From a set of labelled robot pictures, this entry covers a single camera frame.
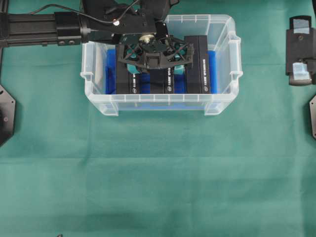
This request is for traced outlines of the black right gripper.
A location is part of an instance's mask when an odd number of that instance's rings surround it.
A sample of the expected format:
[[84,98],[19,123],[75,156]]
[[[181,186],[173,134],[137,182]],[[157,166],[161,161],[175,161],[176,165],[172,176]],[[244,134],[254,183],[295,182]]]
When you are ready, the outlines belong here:
[[289,85],[307,86],[312,84],[316,74],[316,29],[311,27],[312,17],[294,16],[289,19],[286,30],[285,74]]

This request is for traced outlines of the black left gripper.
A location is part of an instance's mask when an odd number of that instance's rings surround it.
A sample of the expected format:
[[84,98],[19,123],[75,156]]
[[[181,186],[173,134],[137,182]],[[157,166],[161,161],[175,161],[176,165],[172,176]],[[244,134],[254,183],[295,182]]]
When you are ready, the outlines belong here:
[[131,74],[174,68],[174,75],[182,75],[184,66],[193,63],[193,54],[192,44],[174,36],[157,39],[147,35],[137,43],[116,45],[117,60],[126,64]]

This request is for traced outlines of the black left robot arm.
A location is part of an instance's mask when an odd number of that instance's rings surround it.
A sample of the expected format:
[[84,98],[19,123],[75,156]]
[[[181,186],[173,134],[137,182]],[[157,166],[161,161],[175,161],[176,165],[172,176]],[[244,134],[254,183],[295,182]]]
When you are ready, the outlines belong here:
[[194,46],[172,36],[165,20],[175,0],[83,0],[81,10],[59,5],[43,14],[0,14],[1,47],[96,42],[114,45],[117,61],[134,74],[193,63]]

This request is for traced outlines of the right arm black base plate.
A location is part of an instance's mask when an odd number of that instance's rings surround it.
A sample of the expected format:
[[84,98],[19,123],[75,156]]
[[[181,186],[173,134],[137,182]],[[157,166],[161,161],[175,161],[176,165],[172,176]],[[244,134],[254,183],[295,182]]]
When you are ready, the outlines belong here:
[[310,115],[311,115],[311,127],[312,127],[312,136],[316,138],[316,96],[314,96],[310,102]]

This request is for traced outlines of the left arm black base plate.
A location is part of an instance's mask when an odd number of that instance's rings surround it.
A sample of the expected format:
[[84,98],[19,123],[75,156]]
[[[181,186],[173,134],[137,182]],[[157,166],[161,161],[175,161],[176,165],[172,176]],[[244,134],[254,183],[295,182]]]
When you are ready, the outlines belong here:
[[0,86],[0,145],[10,139],[14,134],[15,99]]

